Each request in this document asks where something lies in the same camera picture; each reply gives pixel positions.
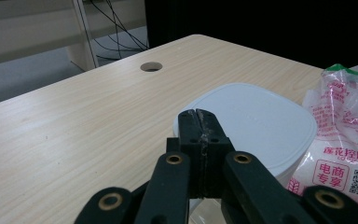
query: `wooden table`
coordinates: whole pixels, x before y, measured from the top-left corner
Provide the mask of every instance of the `wooden table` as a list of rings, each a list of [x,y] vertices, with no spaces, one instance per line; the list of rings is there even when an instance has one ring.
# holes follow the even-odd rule
[[[144,63],[162,69],[146,72]],[[147,181],[178,112],[245,82],[301,104],[321,68],[191,35],[0,103],[0,223],[73,223],[107,187]]]

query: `pink and white packaging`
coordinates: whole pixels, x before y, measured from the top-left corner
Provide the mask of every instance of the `pink and white packaging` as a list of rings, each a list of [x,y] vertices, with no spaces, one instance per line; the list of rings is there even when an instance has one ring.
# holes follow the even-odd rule
[[[287,188],[323,185],[358,202],[358,73],[337,64],[322,72],[319,87],[307,92],[303,107],[318,132]]]

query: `snack package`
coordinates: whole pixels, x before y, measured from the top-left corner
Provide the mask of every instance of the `snack package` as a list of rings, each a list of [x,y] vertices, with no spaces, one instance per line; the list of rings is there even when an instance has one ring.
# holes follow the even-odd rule
[[[358,202],[358,72],[335,64],[322,72],[303,106],[315,117],[318,132],[287,189],[324,185]]]

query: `transparent plastic wrapper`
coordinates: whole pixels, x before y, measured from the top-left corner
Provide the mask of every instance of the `transparent plastic wrapper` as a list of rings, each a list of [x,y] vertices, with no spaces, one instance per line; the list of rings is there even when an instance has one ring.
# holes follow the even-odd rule
[[[297,166],[287,189],[324,185],[358,202],[358,72],[335,64],[322,72],[303,107],[315,117],[318,132]]]

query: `desk grommet hole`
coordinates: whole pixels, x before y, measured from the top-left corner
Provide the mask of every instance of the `desk grommet hole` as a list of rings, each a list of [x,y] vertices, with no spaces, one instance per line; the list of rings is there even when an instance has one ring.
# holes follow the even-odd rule
[[[144,63],[141,65],[141,70],[145,72],[157,72],[161,68],[162,64],[156,62]]]

